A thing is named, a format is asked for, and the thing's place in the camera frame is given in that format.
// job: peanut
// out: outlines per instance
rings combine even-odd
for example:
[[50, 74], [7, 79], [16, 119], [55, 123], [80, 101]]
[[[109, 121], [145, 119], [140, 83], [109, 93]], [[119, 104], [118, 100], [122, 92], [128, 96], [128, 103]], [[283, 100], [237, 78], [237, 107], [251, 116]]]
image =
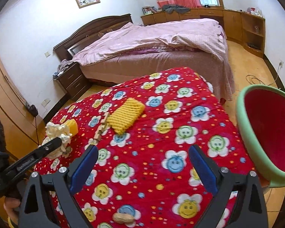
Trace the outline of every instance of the peanut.
[[114, 213], [113, 221], [118, 224], [130, 224], [134, 222], [134, 217], [128, 213]]

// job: wooden wardrobe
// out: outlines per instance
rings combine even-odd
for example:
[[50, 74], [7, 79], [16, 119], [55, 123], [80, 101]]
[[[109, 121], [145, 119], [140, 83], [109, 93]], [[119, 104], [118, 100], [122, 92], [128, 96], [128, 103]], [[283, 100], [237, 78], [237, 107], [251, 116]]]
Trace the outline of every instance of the wooden wardrobe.
[[[34, 117], [24, 107], [25, 100], [8, 77], [0, 61], [0, 121], [4, 127], [6, 149], [10, 161], [22, 158], [38, 146]], [[45, 125], [37, 116], [38, 138], [40, 143], [45, 135]], [[0, 199], [0, 217], [7, 220], [3, 208], [4, 198]]]

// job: electrical outlet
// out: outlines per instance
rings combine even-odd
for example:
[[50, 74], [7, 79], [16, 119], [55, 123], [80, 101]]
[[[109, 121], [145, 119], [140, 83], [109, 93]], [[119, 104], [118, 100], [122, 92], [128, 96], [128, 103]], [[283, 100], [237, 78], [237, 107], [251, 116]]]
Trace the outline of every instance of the electrical outlet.
[[48, 98], [47, 99], [45, 99], [42, 103], [41, 103], [41, 105], [43, 106], [43, 107], [46, 107], [46, 105], [50, 102], [51, 100], [49, 100]]

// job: wooden dresser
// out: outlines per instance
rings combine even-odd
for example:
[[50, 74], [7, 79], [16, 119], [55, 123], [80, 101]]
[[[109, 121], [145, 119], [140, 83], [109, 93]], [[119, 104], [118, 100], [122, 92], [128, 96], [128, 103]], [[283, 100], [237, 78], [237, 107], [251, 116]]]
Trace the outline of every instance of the wooden dresser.
[[265, 19], [239, 11], [218, 8], [195, 8], [184, 14], [158, 12], [141, 17], [144, 25], [168, 21], [210, 18], [219, 22], [227, 39], [241, 44], [247, 51], [263, 57], [265, 49]]
[[59, 83], [73, 101], [77, 101], [92, 85], [81, 72], [78, 63], [73, 64], [54, 80]]

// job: metal screw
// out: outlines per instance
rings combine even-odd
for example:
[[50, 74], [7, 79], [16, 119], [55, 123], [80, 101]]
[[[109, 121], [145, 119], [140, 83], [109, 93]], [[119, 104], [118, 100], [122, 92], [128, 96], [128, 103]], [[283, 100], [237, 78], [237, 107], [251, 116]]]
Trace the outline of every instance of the metal screw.
[[64, 173], [64, 172], [67, 171], [66, 169], [67, 169], [67, 168], [64, 167], [64, 166], [63, 166], [63, 167], [60, 167], [60, 168], [59, 168], [59, 172], [60, 172], [60, 173]]
[[38, 176], [38, 172], [34, 171], [32, 174], [31, 174], [32, 177], [36, 177]]
[[222, 168], [221, 168], [221, 172], [222, 172], [222, 173], [228, 173], [228, 171], [229, 171], [229, 170], [228, 170], [227, 167], [222, 167]]
[[257, 174], [256, 174], [256, 172], [255, 172], [255, 171], [253, 171], [253, 170], [252, 170], [252, 171], [250, 172], [250, 176], [252, 176], [252, 177], [256, 177], [256, 176], [257, 176]]

